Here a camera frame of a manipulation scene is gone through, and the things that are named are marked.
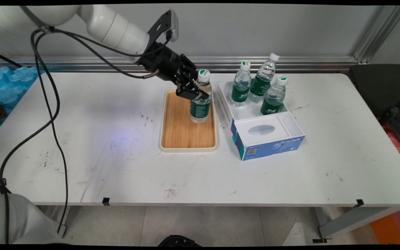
water bottle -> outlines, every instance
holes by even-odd
[[[195,81],[199,89],[209,94],[209,97],[205,100],[202,98],[195,98],[191,101],[191,119],[195,123],[202,123],[208,118],[209,106],[211,106],[211,98],[213,96],[213,89],[209,82],[210,75],[211,73],[208,70],[202,69],[199,71],[198,78]]]
[[[240,69],[234,78],[232,85],[231,104],[235,107],[242,107],[245,105],[246,98],[248,97],[249,84],[251,84],[251,73],[249,68],[251,63],[243,61],[240,64]]]
[[[269,59],[257,71],[256,77],[251,82],[248,97],[253,102],[262,101],[266,91],[271,85],[271,80],[274,78],[276,72],[276,62],[279,56],[271,53]]]
[[[29,87],[35,81],[36,77],[38,76],[38,73],[33,73],[33,70],[36,69],[33,67],[17,68],[14,74],[8,78],[11,85],[12,86],[22,85],[22,87],[25,87],[25,89],[28,90]]]
[[[8,77],[13,74],[13,71],[11,71],[8,67],[0,67],[0,73],[3,74],[4,80],[8,81]]]
[[[287,81],[288,79],[286,76],[278,76],[265,95],[262,108],[260,109],[260,115],[269,115],[279,112],[279,108],[285,98],[285,85]]]
[[[14,93],[10,93],[10,94],[3,94],[1,96],[1,101],[6,109],[6,111],[10,110],[12,111],[16,104],[18,104],[18,97],[16,94]]]

white table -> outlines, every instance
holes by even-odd
[[[163,98],[171,82],[119,73],[52,76],[61,99],[55,124],[68,165],[70,205],[102,205],[109,198],[110,205],[125,206],[353,207],[362,199],[362,207],[321,227],[324,238],[400,209],[400,155],[345,75],[287,74],[284,102],[306,137],[298,150],[247,161],[240,161],[217,104],[215,152],[160,150]],[[212,74],[213,88],[233,77]],[[45,85],[54,110],[47,78]],[[48,120],[36,80],[0,127],[0,165]],[[12,192],[34,204],[62,205],[62,163],[49,127],[11,157],[4,177]]]

black cable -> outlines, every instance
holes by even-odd
[[[123,70],[121,70],[121,69],[117,68],[116,66],[114,66],[113,64],[111,64],[108,60],[106,60],[104,57],[102,57],[100,54],[98,54],[97,51],[95,51],[94,49],[92,49],[90,46],[88,46],[88,45],[87,45],[85,42],[83,42],[82,40],[76,38],[76,37],[73,36],[73,35],[66,34],[66,33],[64,33],[64,34],[70,36],[71,38],[73,38],[73,39],[75,39],[75,40],[77,40],[77,41],[79,41],[81,44],[84,45],[84,47],[88,48],[88,50],[90,50],[92,53],[94,53],[94,55],[96,55],[98,58],[100,58],[100,59],[101,59],[103,62],[105,62],[107,65],[111,66],[111,68],[113,68],[114,70],[116,70],[116,71],[118,71],[118,72],[120,72],[120,73],[122,73],[122,74],[124,74],[124,75],[126,75],[126,76],[130,76],[130,77],[133,77],[133,78],[144,79],[144,76],[135,76],[135,75],[129,74],[129,73],[127,73],[127,72],[124,72]]]
[[[74,36],[76,36],[76,37],[78,37],[78,38],[83,38],[84,40],[87,40],[87,41],[89,41],[89,42],[91,42],[91,43],[94,43],[94,44],[96,44],[96,45],[98,45],[98,46],[101,46],[101,47],[103,47],[103,48],[105,48],[105,49],[109,49],[109,50],[111,50],[111,51],[117,52],[118,54],[122,54],[122,55],[125,55],[125,56],[128,56],[128,57],[142,57],[142,56],[147,56],[147,55],[154,54],[155,52],[158,52],[158,51],[160,51],[161,49],[163,49],[163,48],[168,44],[168,42],[169,42],[169,40],[170,40],[170,35],[167,35],[165,43],[164,43],[161,47],[159,47],[158,49],[154,49],[154,50],[152,50],[152,51],[149,51],[149,52],[146,52],[146,53],[143,53],[143,54],[135,54],[135,55],[134,55],[134,54],[124,53],[124,52],[121,52],[121,51],[116,50],[116,49],[112,49],[112,48],[110,48],[110,47],[108,47],[108,46],[106,46],[106,45],[104,45],[104,44],[101,44],[101,43],[99,43],[99,42],[97,42],[97,41],[94,41],[94,40],[89,39],[89,38],[87,38],[87,37],[84,37],[84,36],[82,36],[82,35],[78,35],[78,34],[76,34],[76,33],[68,32],[68,31],[64,31],[64,30],[59,30],[59,29],[57,29],[57,28],[53,29],[52,32],[53,32],[53,33],[64,33],[64,34],[67,34],[67,35],[74,35]]]
[[[111,63],[110,63],[109,61],[107,61],[104,57],[102,57],[100,54],[98,54],[94,49],[92,49],[90,46],[88,46],[86,43],[84,43],[82,40],[80,40],[80,39],[77,38],[77,37],[83,38],[83,39],[85,39],[85,40],[87,40],[87,41],[90,41],[90,42],[92,42],[92,43],[94,43],[94,44],[97,44],[97,45],[99,45],[99,46],[101,46],[101,47],[104,47],[104,48],[106,48],[106,49],[109,49],[109,50],[111,50],[111,51],[114,51],[114,52],[117,52],[117,53],[120,53],[120,54],[129,56],[129,57],[141,57],[141,56],[153,54],[153,53],[155,53],[155,52],[160,51],[161,49],[163,49],[163,48],[166,46],[166,44],[168,44],[168,42],[169,42],[169,38],[167,38],[167,41],[166,41],[160,48],[155,49],[154,51],[146,52],[146,53],[143,53],[143,54],[132,55],[132,54],[123,53],[123,52],[118,51],[118,50],[116,50],[116,49],[109,48],[109,47],[107,47],[107,46],[105,46],[105,45],[103,45],[103,44],[100,44],[100,43],[98,43],[98,42],[96,42],[96,41],[93,41],[93,40],[91,40],[91,39],[89,39],[89,38],[85,38],[85,37],[82,36],[82,35],[78,35],[78,34],[75,34],[75,33],[69,33],[69,32],[65,32],[65,31],[62,31],[62,30],[54,30],[54,31],[56,31],[55,33],[63,33],[63,34],[65,34],[65,35],[68,35],[68,36],[70,36],[71,38],[77,40],[79,43],[83,44],[87,49],[89,49],[92,53],[94,53],[97,57],[99,57],[101,60],[103,60],[106,64],[108,64],[110,67],[114,68],[116,71],[118,71],[118,72],[120,72],[120,73],[122,73],[122,74],[124,74],[124,75],[133,77],[133,78],[142,78],[142,79],[144,79],[144,76],[135,76],[135,75],[126,73],[126,72],[122,71],[121,69],[117,68],[116,66],[114,66],[113,64],[111,64]],[[68,205],[68,177],[67,177],[67,166],[66,166],[66,160],[65,160],[64,152],[63,152],[63,150],[61,149],[60,144],[59,144],[59,142],[58,142],[57,134],[56,134],[56,131],[55,131],[55,126],[54,126],[54,123],[53,123],[53,121],[57,118],[58,113],[60,112],[60,97],[59,97],[59,95],[58,95],[58,91],[57,91],[57,87],[56,87],[56,85],[55,85],[55,82],[54,82],[54,80],[53,80],[53,78],[52,78],[52,76],[51,76],[49,70],[47,69],[45,63],[44,63],[43,60],[41,59],[41,56],[40,56],[40,54],[38,53],[38,50],[37,50],[38,42],[40,41],[40,39],[41,39],[45,34],[41,34],[41,35],[37,38],[36,42],[34,41],[35,35],[36,35],[37,33],[39,33],[39,32],[41,32],[40,29],[35,30],[34,32],[32,32],[32,34],[31,34],[31,36],[30,36],[30,43],[31,43],[31,45],[32,45],[33,52],[35,53],[35,64],[36,64],[36,69],[37,69],[37,72],[38,72],[38,77],[40,78],[41,88],[42,88],[42,90],[43,90],[44,99],[45,99],[45,101],[46,101],[46,106],[47,106],[47,108],[48,108],[49,116],[51,117],[51,119],[50,119],[44,126],[42,126],[40,129],[38,129],[37,131],[35,131],[35,133],[33,133],[32,135],[30,135],[29,137],[27,137],[26,139],[24,139],[23,141],[21,141],[18,145],[16,145],[16,146],[9,152],[9,154],[8,154],[8,155],[6,156],[6,158],[3,160],[3,163],[1,164],[1,167],[0,167],[0,180],[3,179],[4,169],[5,169],[5,166],[6,166],[7,162],[8,162],[8,160],[9,160],[10,157],[16,152],[16,150],[18,150],[22,145],[24,145],[24,144],[25,144],[26,142],[28,142],[30,139],[32,139],[33,137],[35,137],[38,133],[40,133],[41,131],[43,131],[43,130],[44,130],[46,127],[48,127],[50,124],[52,124],[52,131],[53,131],[53,135],[54,135],[54,138],[55,138],[55,142],[57,143],[57,146],[58,146],[58,148],[60,149],[61,155],[62,155],[62,157],[63,157],[62,160],[63,160],[63,162],[64,162],[64,168],[65,168],[65,183],[66,183],[66,201],[65,201],[64,212],[63,212],[63,214],[62,214],[62,217],[61,217],[61,220],[60,220],[60,224],[59,224],[59,226],[58,226],[58,231],[57,231],[57,233],[59,233],[60,228],[61,228],[62,221],[63,221],[64,216],[65,216],[65,212],[66,212],[66,209],[67,209],[67,205]],[[0,55],[0,56],[1,56],[1,57],[0,57],[1,59],[6,60],[7,62],[12,63],[13,65],[15,65],[15,66],[17,66],[17,67],[21,67],[21,65],[17,64],[16,62],[13,62],[13,61],[11,61],[10,59],[8,59],[8,58],[6,58],[6,57],[2,58],[2,57],[3,57],[2,55]],[[56,109],[56,112],[55,112],[55,114],[54,114],[53,116],[52,116],[51,109],[50,109],[50,106],[49,106],[49,101],[48,101],[48,99],[47,99],[47,95],[46,95],[46,92],[45,92],[43,80],[42,80],[42,77],[41,77],[41,74],[40,74],[40,69],[39,69],[38,61],[40,62],[41,66],[43,67],[44,71],[46,72],[46,74],[47,74],[47,76],[48,76],[48,78],[49,78],[49,80],[50,80],[50,83],[51,83],[51,85],[52,85],[52,88],[53,88],[53,91],[54,91],[54,94],[55,94],[55,98],[57,99],[57,109]],[[4,195],[4,198],[5,198],[5,213],[6,213],[6,216],[5,216],[5,242],[6,242],[6,244],[9,244],[9,215],[10,215],[10,211],[9,211],[8,193],[11,193],[11,192],[7,189],[7,187],[5,186],[5,184],[3,184],[3,185],[0,186],[0,193],[3,194],[3,195]]]
[[[32,35],[31,35],[31,44],[32,47],[34,47],[34,43],[33,43],[33,38],[34,36],[40,32],[40,30],[35,30]],[[6,156],[6,158],[3,160],[3,163],[0,167],[0,180],[3,179],[3,173],[4,173],[4,169],[5,166],[7,164],[7,161],[10,159],[10,157],[14,154],[14,152],[16,152],[17,149],[19,149],[22,145],[24,145],[26,142],[28,142],[30,139],[32,139],[35,135],[37,135],[38,133],[40,133],[41,131],[43,131],[46,127],[48,127],[58,116],[58,113],[60,112],[60,98],[58,95],[58,91],[57,91],[57,87],[55,86],[55,83],[53,81],[52,76],[50,75],[49,70],[47,69],[46,65],[44,64],[43,60],[41,59],[41,57],[38,54],[38,51],[36,51],[36,49],[34,49],[35,52],[35,56],[38,57],[38,60],[40,61],[41,65],[43,66],[43,69],[45,70],[47,76],[49,77],[49,80],[51,82],[52,88],[54,90],[55,93],[55,97],[57,99],[57,110],[55,112],[55,115],[52,117],[52,119],[50,121],[48,121],[44,126],[42,126],[39,130],[35,131],[35,133],[33,133],[32,135],[30,135],[29,137],[27,137],[26,139],[24,139],[23,141],[21,141],[18,145],[16,145],[10,152],[9,154]],[[9,244],[9,215],[10,215],[10,211],[9,211],[9,203],[8,203],[8,194],[7,194],[8,190],[5,187],[5,185],[1,185],[0,186],[0,193],[4,194],[4,198],[5,198],[5,212],[6,212],[6,216],[5,216],[5,242],[6,244]]]
[[[11,65],[14,65],[14,66],[18,67],[18,68],[21,68],[21,67],[22,67],[22,66],[19,65],[18,63],[14,62],[14,61],[12,61],[12,60],[10,60],[10,59],[8,59],[7,57],[5,57],[5,56],[3,56],[3,55],[1,55],[1,54],[0,54],[0,59],[6,61],[6,62],[8,62],[8,63],[10,63]]]
[[[36,50],[36,53],[35,53],[36,70],[38,71],[38,77],[40,78],[41,88],[43,89],[44,100],[46,101],[46,106],[47,106],[47,110],[49,111],[50,120],[52,120],[52,118],[53,118],[53,116],[52,116],[52,111],[51,111],[51,109],[50,109],[49,101],[48,101],[48,99],[47,99],[46,89],[44,88],[43,79],[41,78],[40,67],[39,67],[39,65],[38,65],[38,57],[37,57],[37,54],[38,54],[38,43],[39,43],[40,39],[41,39],[44,35],[46,35],[46,34],[45,34],[45,33],[41,34],[41,35],[36,39],[35,45],[32,44],[32,47],[34,48],[34,50]],[[55,138],[55,142],[57,143],[58,149],[60,149],[61,156],[62,156],[62,160],[63,160],[62,162],[64,163],[65,183],[66,183],[66,201],[65,201],[65,205],[64,205],[64,211],[62,212],[63,214],[62,214],[62,217],[61,217],[61,220],[60,220],[60,224],[58,225],[58,231],[57,231],[57,234],[60,234],[61,225],[62,225],[62,222],[63,222],[63,220],[64,220],[64,216],[65,216],[65,213],[66,213],[66,210],[67,210],[67,203],[68,203],[68,197],[69,197],[69,188],[68,188],[68,179],[67,179],[66,158],[65,158],[64,152],[63,152],[63,150],[62,150],[62,148],[61,148],[61,146],[60,146],[60,143],[58,142],[57,133],[56,133],[56,131],[55,131],[55,124],[54,124],[53,121],[52,121],[51,125],[52,125],[53,137]]]

white bottle cap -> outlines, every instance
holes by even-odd
[[[209,81],[209,77],[211,76],[211,73],[207,69],[201,69],[199,71],[198,79],[201,82],[207,82]]]
[[[278,60],[279,60],[279,56],[276,55],[276,54],[274,54],[274,53],[271,53],[271,55],[269,56],[269,58],[270,58],[271,60],[273,60],[273,61],[278,61]]]
[[[251,63],[248,62],[248,61],[243,61],[243,62],[240,64],[240,69],[241,69],[241,70],[248,71],[249,68],[251,68]]]
[[[284,75],[278,76],[276,79],[276,84],[284,86],[288,82],[288,78]]]

green bottle label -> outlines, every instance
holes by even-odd
[[[249,91],[251,91],[251,93],[253,93],[254,95],[262,97],[263,95],[265,95],[270,86],[271,81],[267,81],[260,78],[259,76],[256,76],[251,84],[251,89]]]
[[[209,106],[211,105],[211,101],[205,104],[197,104],[194,101],[191,101],[191,115],[195,118],[205,118],[209,114]]]
[[[246,98],[248,97],[248,91],[249,91],[249,88],[247,88],[246,90],[238,90],[235,86],[233,86],[231,98],[235,102],[244,102],[244,101],[246,101]]]
[[[269,103],[266,102],[266,100],[263,100],[263,104],[262,104],[262,108],[260,109],[260,112],[262,113],[262,115],[269,115],[269,114],[275,114],[277,112],[279,112],[279,108],[282,106],[282,104],[280,105],[271,105]]]

